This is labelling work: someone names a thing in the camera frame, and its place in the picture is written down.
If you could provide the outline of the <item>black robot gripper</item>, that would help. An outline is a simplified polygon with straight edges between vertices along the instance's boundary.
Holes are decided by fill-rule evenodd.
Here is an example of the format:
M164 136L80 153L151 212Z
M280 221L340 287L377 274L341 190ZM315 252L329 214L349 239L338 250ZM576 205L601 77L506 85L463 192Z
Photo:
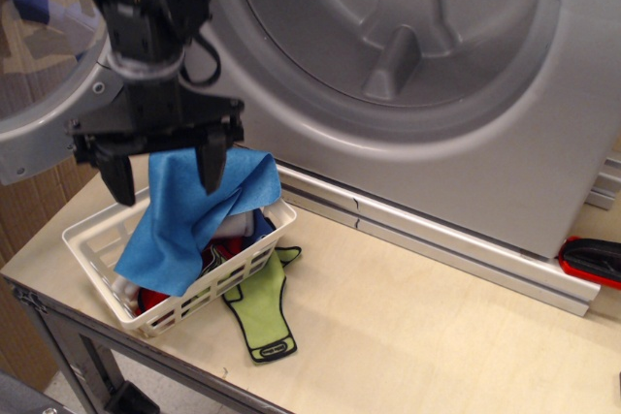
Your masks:
M221 183L228 146L244 137L236 98L200 93L180 79L125 83L97 109L66 125L80 163L96 166L114 200L135 204L129 155L196 147L200 181L208 194Z

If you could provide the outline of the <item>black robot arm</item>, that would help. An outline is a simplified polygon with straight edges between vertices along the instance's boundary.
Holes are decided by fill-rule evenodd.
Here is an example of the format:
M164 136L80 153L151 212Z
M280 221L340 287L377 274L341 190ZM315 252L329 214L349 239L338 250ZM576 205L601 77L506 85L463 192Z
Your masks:
M129 158L194 148L205 191L216 191L227 150L244 136L244 105L231 97L201 93L184 69L192 43L214 48L200 35L210 19L210 0L93 0L102 15L111 50L110 68L121 90L103 108L67 124L79 163L97 168L114 199L135 202Z

